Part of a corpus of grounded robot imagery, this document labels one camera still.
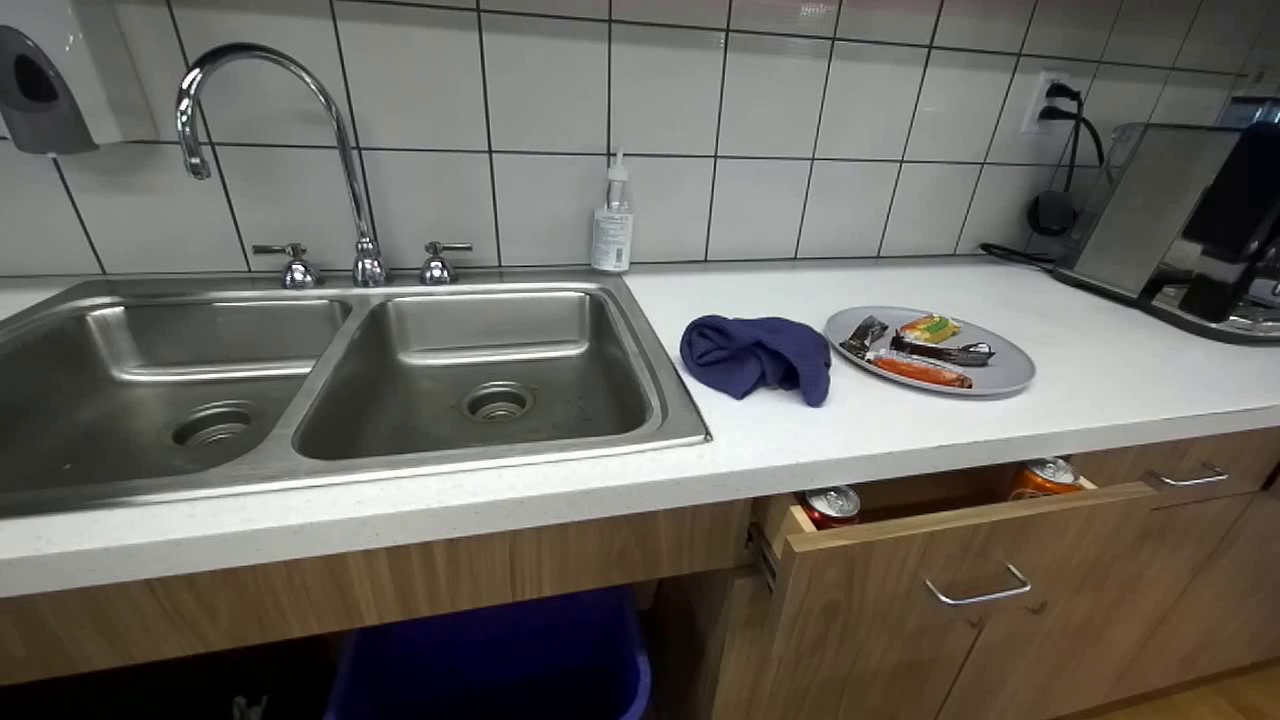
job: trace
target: faucet handle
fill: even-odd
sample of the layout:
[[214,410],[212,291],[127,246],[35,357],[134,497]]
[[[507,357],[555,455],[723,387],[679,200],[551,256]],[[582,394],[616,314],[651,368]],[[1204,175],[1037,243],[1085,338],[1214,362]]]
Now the faucet handle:
[[471,253],[471,243],[441,243],[441,240],[431,240],[426,243],[426,263],[425,263],[425,282],[450,282],[455,275],[450,275],[450,269],[446,269],[446,259],[445,259],[445,253]]
[[281,289],[315,289],[319,269],[307,263],[307,243],[253,243],[253,256],[288,256]]

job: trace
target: paper towel dispenser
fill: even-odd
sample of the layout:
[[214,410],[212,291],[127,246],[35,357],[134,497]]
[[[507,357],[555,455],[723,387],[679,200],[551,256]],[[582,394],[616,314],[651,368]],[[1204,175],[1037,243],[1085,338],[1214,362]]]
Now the paper towel dispenser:
[[0,116],[18,153],[156,139],[127,40],[107,0],[0,2]]

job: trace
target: coffee machine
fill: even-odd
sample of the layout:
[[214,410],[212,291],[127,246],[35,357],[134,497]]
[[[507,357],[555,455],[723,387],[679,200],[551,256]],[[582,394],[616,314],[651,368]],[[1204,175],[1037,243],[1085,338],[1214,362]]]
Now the coffee machine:
[[1280,122],[1148,122],[1060,281],[1237,344],[1280,344]]

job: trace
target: plate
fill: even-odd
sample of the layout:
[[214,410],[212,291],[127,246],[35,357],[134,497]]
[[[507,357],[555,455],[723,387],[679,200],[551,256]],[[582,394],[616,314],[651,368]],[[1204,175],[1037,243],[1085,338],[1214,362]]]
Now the plate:
[[961,337],[948,338],[948,344],[989,344],[994,357],[989,368],[961,368],[973,387],[948,387],[948,382],[920,382],[913,376],[895,376],[895,370],[884,370],[853,351],[845,351],[841,344],[849,338],[849,332],[854,332],[867,314],[884,320],[889,332],[875,338],[875,351],[884,357],[902,357],[890,347],[890,337],[913,325],[915,314],[928,314],[922,309],[899,309],[899,303],[862,303],[862,309],[845,309],[829,320],[822,337],[832,338],[837,357],[845,357],[849,362],[873,370],[873,376],[884,376],[890,382],[902,382],[902,387],[915,387],[915,393],[933,393],[933,394],[967,394],[967,400],[999,400],[999,394],[1021,394],[1030,387],[1037,379],[1037,358],[1017,347],[1010,338],[1004,338],[999,332],[989,332],[980,325],[967,325],[962,314],[951,314],[961,325]]

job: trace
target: sink drain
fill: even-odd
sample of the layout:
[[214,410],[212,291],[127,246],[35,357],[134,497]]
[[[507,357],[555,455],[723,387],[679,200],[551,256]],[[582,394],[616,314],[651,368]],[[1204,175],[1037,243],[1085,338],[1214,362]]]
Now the sink drain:
[[180,446],[227,446],[255,426],[255,410],[245,400],[200,403],[185,425],[172,426]]
[[532,406],[532,394],[515,379],[491,379],[462,394],[471,421],[515,421]]

